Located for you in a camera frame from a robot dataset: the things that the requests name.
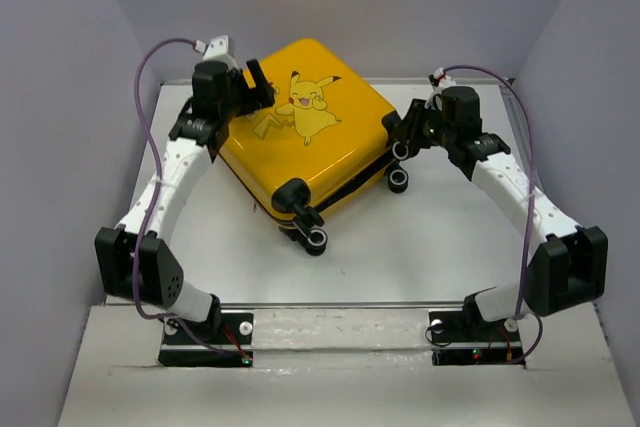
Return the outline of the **yellow hard-shell suitcase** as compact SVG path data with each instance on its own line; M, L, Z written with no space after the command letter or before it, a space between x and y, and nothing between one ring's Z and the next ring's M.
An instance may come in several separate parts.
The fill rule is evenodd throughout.
M275 103L234 119L222 160L260 207L312 256L326 218L380 179L400 194L409 175L392 152L396 108L319 41L261 60Z

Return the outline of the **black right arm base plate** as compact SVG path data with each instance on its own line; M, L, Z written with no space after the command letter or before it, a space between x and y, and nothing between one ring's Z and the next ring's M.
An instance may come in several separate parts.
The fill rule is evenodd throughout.
M525 363L518 323L513 319L469 326L461 310L431 311L424 337L436 367Z

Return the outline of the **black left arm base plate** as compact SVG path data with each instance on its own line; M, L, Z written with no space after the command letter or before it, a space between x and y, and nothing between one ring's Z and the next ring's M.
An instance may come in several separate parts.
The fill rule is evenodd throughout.
M176 368L250 368L254 364L254 324L251 311L223 309L215 334L188 326L197 342L176 320L167 319L157 361Z

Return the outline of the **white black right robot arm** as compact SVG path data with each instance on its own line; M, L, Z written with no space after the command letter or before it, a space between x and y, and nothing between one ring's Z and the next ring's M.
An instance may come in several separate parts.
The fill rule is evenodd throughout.
M483 129L481 102L469 86L438 88L411 101L390 133L398 161L422 149L441 148L452 165L483 191L522 236L523 259L515 282L467 296L462 331L482 339L497 322L526 315L547 317L595 301L605 290L608 238L562 212L536 186L497 134Z

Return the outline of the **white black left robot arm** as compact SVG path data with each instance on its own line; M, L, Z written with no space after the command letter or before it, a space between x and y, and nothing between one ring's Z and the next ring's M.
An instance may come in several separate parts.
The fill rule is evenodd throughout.
M231 121L272 106L275 90L256 59L245 69L200 62L191 86L165 150L152 152L155 173L116 226L98 231L94 245L108 295L133 302L144 318L174 320L198 341L209 342L221 330L220 300L186 280L170 241L191 192L227 140ZM158 313L146 312L145 305Z

